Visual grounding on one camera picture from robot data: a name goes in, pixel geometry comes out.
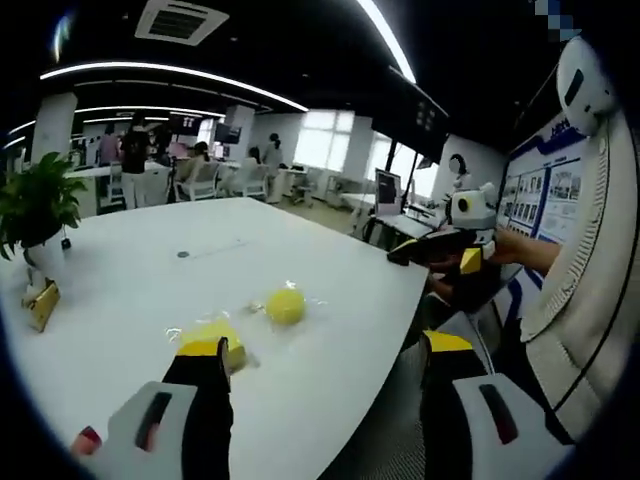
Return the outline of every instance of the white flower pot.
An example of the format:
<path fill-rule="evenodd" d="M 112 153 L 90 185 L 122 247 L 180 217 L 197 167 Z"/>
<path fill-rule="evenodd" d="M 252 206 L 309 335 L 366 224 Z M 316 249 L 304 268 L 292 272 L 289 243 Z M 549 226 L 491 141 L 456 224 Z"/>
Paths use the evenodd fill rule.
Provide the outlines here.
<path fill-rule="evenodd" d="M 64 280 L 65 265 L 62 251 L 62 229 L 44 243 L 29 247 L 28 256 L 45 277 L 60 284 Z"/>

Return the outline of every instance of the yellow ball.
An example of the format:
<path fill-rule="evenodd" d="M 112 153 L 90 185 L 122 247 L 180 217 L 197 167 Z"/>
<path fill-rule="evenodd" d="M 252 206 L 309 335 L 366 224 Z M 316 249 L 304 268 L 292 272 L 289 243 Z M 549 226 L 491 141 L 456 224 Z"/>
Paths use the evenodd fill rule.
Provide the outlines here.
<path fill-rule="evenodd" d="M 267 315 L 279 325 L 294 325 L 304 316 L 304 296 L 299 290 L 283 288 L 271 295 Z"/>

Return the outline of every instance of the air conditioning vent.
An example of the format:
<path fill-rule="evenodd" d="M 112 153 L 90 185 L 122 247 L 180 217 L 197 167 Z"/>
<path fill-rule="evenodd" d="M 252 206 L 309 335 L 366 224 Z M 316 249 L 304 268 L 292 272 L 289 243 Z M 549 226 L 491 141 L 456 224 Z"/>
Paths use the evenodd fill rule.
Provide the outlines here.
<path fill-rule="evenodd" d="M 195 46 L 228 18 L 226 13 L 187 2 L 149 0 L 136 37 Z"/>

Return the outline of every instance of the potted plant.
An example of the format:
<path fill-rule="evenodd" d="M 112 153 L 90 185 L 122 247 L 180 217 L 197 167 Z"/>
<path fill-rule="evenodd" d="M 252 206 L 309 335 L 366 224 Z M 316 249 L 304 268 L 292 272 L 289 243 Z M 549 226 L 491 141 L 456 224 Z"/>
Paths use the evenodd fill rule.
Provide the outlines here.
<path fill-rule="evenodd" d="M 82 180 L 67 178 L 73 164 L 58 152 L 40 163 L 11 175 L 0 190 L 0 254 L 10 260 L 16 245 L 25 259 L 49 278 L 63 262 L 60 238 L 63 226 L 78 227 L 78 199 L 86 190 Z"/>

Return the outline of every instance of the black ceiling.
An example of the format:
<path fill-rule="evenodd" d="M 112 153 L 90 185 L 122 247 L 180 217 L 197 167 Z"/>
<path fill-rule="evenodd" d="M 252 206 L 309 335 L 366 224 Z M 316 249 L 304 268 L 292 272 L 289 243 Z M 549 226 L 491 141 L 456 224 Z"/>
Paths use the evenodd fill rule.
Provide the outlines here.
<path fill-rule="evenodd" d="M 309 108 L 354 109 L 376 115 L 393 101 L 393 56 L 356 0 L 191 0 L 230 19 L 199 46 L 134 37 L 146 0 L 42 2 L 34 15 L 16 5 L 14 41 L 5 65 L 10 129 L 34 118 L 43 95 L 74 88 L 79 108 L 167 105 L 224 113 L 236 101 L 176 87 L 109 83 L 143 80 L 241 97 L 260 106 L 294 109 L 216 82 L 157 71 L 111 70 L 39 81 L 58 66 L 99 60 L 137 60 L 207 71 L 269 90 Z M 562 44 L 549 40 L 548 19 L 527 0 L 375 0 L 395 32 L 418 85 L 451 115 L 451 129 L 502 149 L 513 147 L 559 111 L 550 81 L 526 115 L 529 101 L 558 61 Z M 75 12 L 59 64 L 49 46 L 65 13 Z"/>

